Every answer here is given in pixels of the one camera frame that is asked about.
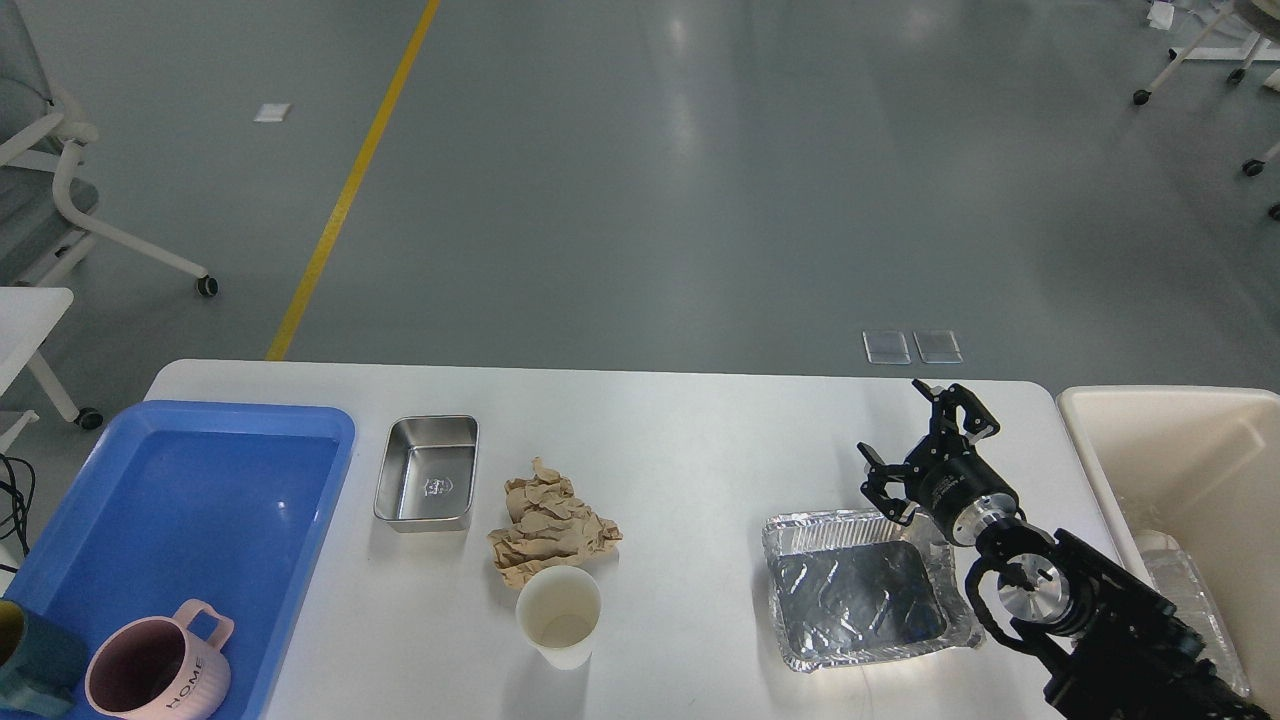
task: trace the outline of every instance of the robotic arm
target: robotic arm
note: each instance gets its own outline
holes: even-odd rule
[[[1171,602],[1071,533],[1027,523],[1018,493],[974,450],[1000,424],[973,392],[911,384],[933,404],[929,433],[896,465],[858,443],[869,462],[863,495],[901,525],[924,507],[948,542],[978,550],[964,583],[974,615],[996,642],[1044,665],[1051,706],[1071,720],[1270,719],[1197,660],[1204,642]],[[978,592],[988,573],[1016,637]],[[1071,652],[1053,637],[1073,639]]]

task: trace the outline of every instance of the yellow floor line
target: yellow floor line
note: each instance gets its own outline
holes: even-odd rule
[[[356,193],[360,192],[360,183],[364,182],[365,172],[369,170],[369,163],[372,161],[378,143],[383,140],[387,123],[396,110],[396,101],[399,100],[401,91],[404,90],[404,81],[408,79],[408,72],[413,69],[413,60],[417,59],[417,51],[422,47],[422,38],[426,37],[426,31],[431,27],[431,20],[435,18],[435,10],[439,5],[440,0],[430,0],[426,8],[422,9],[422,17],[417,20],[413,37],[410,38],[408,47],[404,49],[404,55],[401,56],[399,67],[396,68],[396,74],[392,76],[392,83],[387,87],[383,104],[378,108],[378,114],[374,115],[374,124],[369,126],[369,133],[365,136],[364,145],[360,146],[356,161],[351,165],[351,172],[347,174],[346,184],[342,186],[342,192],[338,193],[338,202],[329,214],[329,222],[325,224],[324,232],[320,233],[320,241],[311,254],[311,261],[307,263],[307,269],[302,273],[302,281],[298,282],[298,288],[293,291],[293,300],[289,302],[289,309],[284,311],[280,327],[275,331],[275,340],[271,341],[271,348],[266,352],[268,360],[284,360],[284,355],[289,351],[289,345],[293,343],[293,336],[298,332],[298,324],[302,323],[302,315],[307,311],[307,304],[311,302],[311,293],[315,292],[320,274],[324,273],[325,263],[329,261],[329,254],[333,252],[334,242],[338,241],[338,233],[342,232],[342,224],[347,222],[347,213],[351,210],[351,204],[356,200]]]

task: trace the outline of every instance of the white paper cup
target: white paper cup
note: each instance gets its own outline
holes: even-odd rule
[[[591,657],[599,620],[600,588],[586,570],[570,565],[540,570],[516,600],[520,632],[561,670]]]

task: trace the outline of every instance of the blue plastic tray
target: blue plastic tray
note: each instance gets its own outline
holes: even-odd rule
[[[236,620],[224,648],[232,684],[212,717],[257,717],[353,438],[351,418],[333,407],[134,405],[102,433],[5,597],[69,628],[90,652],[125,623],[205,600]],[[83,683],[76,696],[68,717],[101,717]]]

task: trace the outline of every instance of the stainless steel tray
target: stainless steel tray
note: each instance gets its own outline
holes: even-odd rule
[[[467,415],[403,418],[392,425],[374,515],[402,533],[470,524],[477,428]]]

